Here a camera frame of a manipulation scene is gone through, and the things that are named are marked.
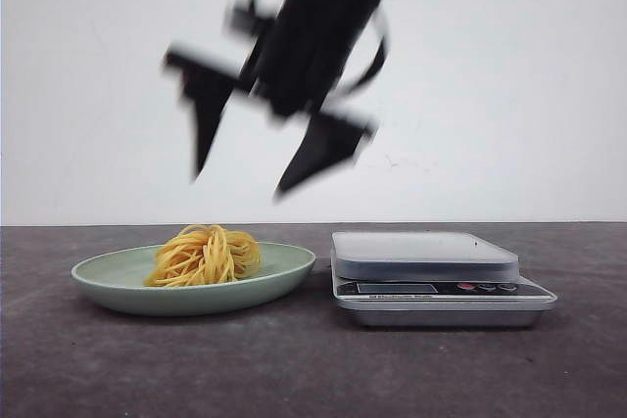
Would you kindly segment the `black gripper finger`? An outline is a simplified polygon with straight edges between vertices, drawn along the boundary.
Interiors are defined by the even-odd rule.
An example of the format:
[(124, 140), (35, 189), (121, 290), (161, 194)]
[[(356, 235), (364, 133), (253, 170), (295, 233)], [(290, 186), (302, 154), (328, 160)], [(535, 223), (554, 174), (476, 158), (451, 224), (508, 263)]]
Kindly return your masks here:
[(312, 180), (354, 161), (380, 127), (380, 120), (373, 116), (346, 113), (298, 112), (293, 119), (307, 126), (276, 183), (272, 202), (277, 205)]
[(254, 80), (243, 71), (235, 74), (223, 65), (176, 46), (166, 50), (164, 67), (178, 71), (181, 94), (193, 104), (194, 177), (198, 178), (205, 167), (229, 97), (234, 91), (249, 93)]

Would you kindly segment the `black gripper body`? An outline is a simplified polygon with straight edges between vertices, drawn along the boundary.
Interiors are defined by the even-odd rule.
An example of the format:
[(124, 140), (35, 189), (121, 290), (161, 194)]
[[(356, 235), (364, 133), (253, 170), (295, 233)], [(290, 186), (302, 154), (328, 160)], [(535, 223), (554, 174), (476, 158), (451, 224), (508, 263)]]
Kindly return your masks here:
[(257, 39), (242, 83), (269, 100), (277, 116), (306, 113), (322, 127), (361, 129), (322, 105), (381, 0), (284, 0), (273, 18), (258, 15), (255, 1), (233, 12), (233, 26)]

